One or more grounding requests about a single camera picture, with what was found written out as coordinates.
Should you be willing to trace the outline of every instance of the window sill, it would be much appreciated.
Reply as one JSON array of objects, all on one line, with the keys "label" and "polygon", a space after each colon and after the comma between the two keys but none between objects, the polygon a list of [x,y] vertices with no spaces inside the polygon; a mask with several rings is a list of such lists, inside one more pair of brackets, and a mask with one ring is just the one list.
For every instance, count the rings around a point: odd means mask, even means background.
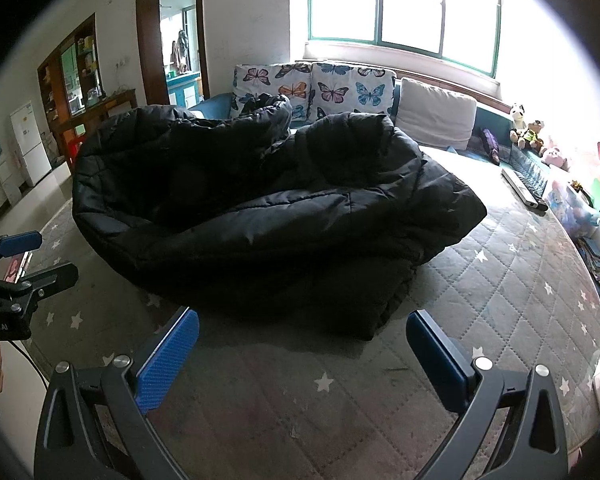
[{"label": "window sill", "polygon": [[304,46],[305,59],[341,59],[354,63],[391,66],[451,81],[500,100],[500,83],[470,68],[435,57],[350,41],[311,40]]}]

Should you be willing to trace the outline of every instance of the wooden door frame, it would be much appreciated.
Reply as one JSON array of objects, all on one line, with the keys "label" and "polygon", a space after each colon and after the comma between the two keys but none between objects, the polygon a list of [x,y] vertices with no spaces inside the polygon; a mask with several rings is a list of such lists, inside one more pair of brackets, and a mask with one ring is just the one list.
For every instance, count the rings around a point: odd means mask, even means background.
[{"label": "wooden door frame", "polygon": [[[202,0],[196,0],[196,28],[202,91],[209,99],[209,82],[206,72],[206,51]],[[162,36],[160,34],[160,0],[136,0],[136,25],[142,84],[148,105],[168,105],[169,93],[162,65]]]}]

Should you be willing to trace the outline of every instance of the floor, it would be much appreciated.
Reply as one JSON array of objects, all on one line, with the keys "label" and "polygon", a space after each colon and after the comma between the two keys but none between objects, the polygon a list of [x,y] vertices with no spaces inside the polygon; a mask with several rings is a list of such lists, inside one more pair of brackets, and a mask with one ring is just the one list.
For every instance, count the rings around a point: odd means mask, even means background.
[{"label": "floor", "polygon": [[[71,198],[72,180],[66,164],[59,166],[29,191],[0,220],[0,235],[41,230]],[[0,262],[0,278],[7,260]],[[9,344],[2,344],[4,388],[0,394],[0,429],[23,463],[33,471],[38,419],[45,388],[29,362]]]}]

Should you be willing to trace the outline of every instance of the silver bolt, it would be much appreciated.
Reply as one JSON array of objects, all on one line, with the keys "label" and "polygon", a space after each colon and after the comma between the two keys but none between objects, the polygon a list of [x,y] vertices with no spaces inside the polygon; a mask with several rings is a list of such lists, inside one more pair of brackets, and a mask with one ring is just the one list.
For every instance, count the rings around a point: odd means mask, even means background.
[{"label": "silver bolt", "polygon": [[56,372],[64,374],[69,369],[69,363],[67,361],[60,361],[56,365]]},{"label": "silver bolt", "polygon": [[125,368],[129,366],[131,359],[128,355],[119,355],[113,358],[113,365],[116,368]]},{"label": "silver bolt", "polygon": [[493,368],[493,363],[486,357],[478,357],[475,360],[475,365],[480,368],[480,370],[491,370],[491,368]]},{"label": "silver bolt", "polygon": [[538,365],[536,367],[536,374],[542,377],[547,377],[547,375],[549,375],[549,368],[544,365]]}]

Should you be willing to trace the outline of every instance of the black jacket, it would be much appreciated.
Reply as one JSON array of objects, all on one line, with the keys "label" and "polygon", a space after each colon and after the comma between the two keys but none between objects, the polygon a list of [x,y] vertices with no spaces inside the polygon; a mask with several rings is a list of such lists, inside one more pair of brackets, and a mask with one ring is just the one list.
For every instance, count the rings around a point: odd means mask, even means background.
[{"label": "black jacket", "polygon": [[369,339],[484,205],[384,115],[289,135],[288,100],[266,99],[234,121],[145,107],[103,124],[76,161],[75,221],[117,272],[179,303],[302,310]]}]

